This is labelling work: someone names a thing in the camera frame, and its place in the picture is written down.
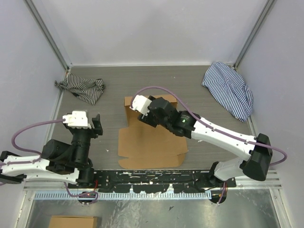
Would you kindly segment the brown cardboard box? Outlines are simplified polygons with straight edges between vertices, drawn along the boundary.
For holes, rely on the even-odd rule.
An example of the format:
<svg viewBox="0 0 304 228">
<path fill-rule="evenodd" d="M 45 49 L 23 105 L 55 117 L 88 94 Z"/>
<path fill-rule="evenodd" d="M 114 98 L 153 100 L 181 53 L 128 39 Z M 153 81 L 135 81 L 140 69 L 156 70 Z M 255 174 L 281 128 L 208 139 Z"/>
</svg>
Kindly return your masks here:
<svg viewBox="0 0 304 228">
<path fill-rule="evenodd" d="M 139 121 L 138 112 L 130 109 L 131 97 L 124 98 L 128 126 L 118 132 L 119 165 L 124 169 L 174 168 L 182 165 L 188 152 L 186 138 Z"/>
</svg>

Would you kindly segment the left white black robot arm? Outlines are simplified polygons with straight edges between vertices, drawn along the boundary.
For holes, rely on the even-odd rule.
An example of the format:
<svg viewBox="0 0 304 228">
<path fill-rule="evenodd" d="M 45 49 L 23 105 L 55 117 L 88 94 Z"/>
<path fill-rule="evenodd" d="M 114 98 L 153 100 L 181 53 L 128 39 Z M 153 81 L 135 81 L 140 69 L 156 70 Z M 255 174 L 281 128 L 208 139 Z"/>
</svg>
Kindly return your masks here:
<svg viewBox="0 0 304 228">
<path fill-rule="evenodd" d="M 22 132 L 46 124 L 62 123 L 72 134 L 71 143 L 51 139 L 41 152 L 17 146 Z M 20 156 L 9 151 L 0 155 L 0 183 L 21 184 L 29 181 L 65 182 L 86 189 L 95 184 L 94 168 L 89 158 L 91 140 L 103 135 L 100 115 L 88 120 L 86 111 L 73 111 L 60 119 L 29 125 L 17 131 L 11 143 L 17 150 L 30 152 Z"/>
</svg>

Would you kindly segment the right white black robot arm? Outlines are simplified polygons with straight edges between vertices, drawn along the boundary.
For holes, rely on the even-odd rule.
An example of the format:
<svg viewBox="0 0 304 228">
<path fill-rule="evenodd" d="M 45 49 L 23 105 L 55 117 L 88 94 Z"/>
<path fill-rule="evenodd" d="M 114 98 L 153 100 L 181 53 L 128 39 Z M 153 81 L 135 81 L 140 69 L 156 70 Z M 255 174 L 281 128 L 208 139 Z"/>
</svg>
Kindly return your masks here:
<svg viewBox="0 0 304 228">
<path fill-rule="evenodd" d="M 138 120 L 147 125 L 160 125 L 178 137 L 203 140 L 235 154 L 235 159 L 212 164 L 208 180 L 213 187 L 243 175 L 256 181 L 266 180 L 273 155 L 268 136 L 254 137 L 228 130 L 197 114 L 178 111 L 163 97 L 137 95 L 131 109 L 140 112 Z"/>
</svg>

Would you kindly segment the small cardboard box foreground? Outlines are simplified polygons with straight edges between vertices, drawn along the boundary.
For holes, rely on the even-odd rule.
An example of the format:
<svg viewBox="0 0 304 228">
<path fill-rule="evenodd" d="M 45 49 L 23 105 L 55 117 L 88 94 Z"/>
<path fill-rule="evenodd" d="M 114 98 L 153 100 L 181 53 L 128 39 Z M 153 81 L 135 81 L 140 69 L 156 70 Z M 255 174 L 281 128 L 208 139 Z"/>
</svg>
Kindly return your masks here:
<svg viewBox="0 0 304 228">
<path fill-rule="evenodd" d="M 52 216 L 49 228 L 96 228 L 98 217 Z"/>
</svg>

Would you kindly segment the black white striped cloth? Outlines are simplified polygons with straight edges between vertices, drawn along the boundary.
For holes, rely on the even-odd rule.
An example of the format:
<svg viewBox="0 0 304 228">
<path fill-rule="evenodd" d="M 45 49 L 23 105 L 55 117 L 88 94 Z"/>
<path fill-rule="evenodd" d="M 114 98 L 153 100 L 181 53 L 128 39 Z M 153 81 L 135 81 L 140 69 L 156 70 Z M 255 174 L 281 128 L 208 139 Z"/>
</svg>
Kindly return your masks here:
<svg viewBox="0 0 304 228">
<path fill-rule="evenodd" d="M 55 81 L 54 86 L 62 91 L 69 91 L 73 96 L 90 105 L 95 105 L 105 90 L 101 78 L 83 78 L 72 73 L 68 73 L 60 82 Z"/>
</svg>

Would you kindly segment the blue white striped cloth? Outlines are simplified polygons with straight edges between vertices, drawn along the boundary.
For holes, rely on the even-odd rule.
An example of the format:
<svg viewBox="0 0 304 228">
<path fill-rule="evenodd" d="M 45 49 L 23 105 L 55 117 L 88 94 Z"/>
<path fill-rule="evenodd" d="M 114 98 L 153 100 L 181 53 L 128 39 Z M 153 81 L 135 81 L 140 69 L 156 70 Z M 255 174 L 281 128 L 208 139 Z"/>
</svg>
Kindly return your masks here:
<svg viewBox="0 0 304 228">
<path fill-rule="evenodd" d="M 236 70 L 214 62 L 206 71 L 201 85 L 233 117 L 241 122 L 247 121 L 253 110 L 253 94 Z"/>
</svg>

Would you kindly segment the left aluminium frame post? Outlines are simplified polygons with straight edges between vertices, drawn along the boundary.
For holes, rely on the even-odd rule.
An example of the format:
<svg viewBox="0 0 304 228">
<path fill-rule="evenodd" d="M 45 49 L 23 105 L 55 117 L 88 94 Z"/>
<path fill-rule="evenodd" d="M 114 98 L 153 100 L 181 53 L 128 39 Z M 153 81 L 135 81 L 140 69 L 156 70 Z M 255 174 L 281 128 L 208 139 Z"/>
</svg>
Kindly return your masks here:
<svg viewBox="0 0 304 228">
<path fill-rule="evenodd" d="M 42 0 L 24 0 L 54 54 L 65 70 L 73 66 Z"/>
</svg>

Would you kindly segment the aluminium frame post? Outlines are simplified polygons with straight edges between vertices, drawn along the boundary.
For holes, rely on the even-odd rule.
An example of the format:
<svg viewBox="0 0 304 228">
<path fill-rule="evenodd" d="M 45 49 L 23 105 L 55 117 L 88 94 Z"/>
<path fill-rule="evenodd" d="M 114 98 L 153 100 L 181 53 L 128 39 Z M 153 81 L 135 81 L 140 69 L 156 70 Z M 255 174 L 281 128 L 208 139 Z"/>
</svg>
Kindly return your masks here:
<svg viewBox="0 0 304 228">
<path fill-rule="evenodd" d="M 233 68 L 237 69 L 241 62 L 243 61 L 246 53 L 248 52 L 251 44 L 253 43 L 254 39 L 256 38 L 256 36 L 258 35 L 260 29 L 262 28 L 264 22 L 266 21 L 268 15 L 270 14 L 272 8 L 274 7 L 274 5 L 276 4 L 277 0 L 267 0 L 264 7 L 262 8 L 262 11 L 260 12 L 253 28 L 250 31 L 250 34 L 248 36 L 248 38 L 246 39 L 234 65 Z"/>
<path fill-rule="evenodd" d="M 42 0 L 24 0 L 54 54 L 65 70 L 73 66 Z"/>
</svg>

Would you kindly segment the right aluminium frame post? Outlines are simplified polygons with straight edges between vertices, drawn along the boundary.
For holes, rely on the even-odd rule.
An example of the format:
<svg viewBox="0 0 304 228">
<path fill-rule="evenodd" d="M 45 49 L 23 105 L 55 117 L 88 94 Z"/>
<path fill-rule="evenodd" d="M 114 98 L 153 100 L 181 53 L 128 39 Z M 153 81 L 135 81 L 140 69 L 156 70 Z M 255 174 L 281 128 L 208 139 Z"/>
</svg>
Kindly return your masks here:
<svg viewBox="0 0 304 228">
<path fill-rule="evenodd" d="M 272 8 L 274 7 L 274 5 L 276 4 L 277 0 L 267 0 L 264 7 L 262 8 L 262 11 L 260 12 L 253 28 L 250 31 L 250 34 L 248 36 L 248 38 L 246 39 L 234 65 L 233 68 L 237 69 L 241 62 L 243 61 L 246 53 L 248 52 L 251 44 L 253 43 L 254 39 L 256 38 L 256 36 L 258 35 L 260 29 L 262 28 L 264 22 L 266 21 L 268 15 L 270 14 Z"/>
</svg>

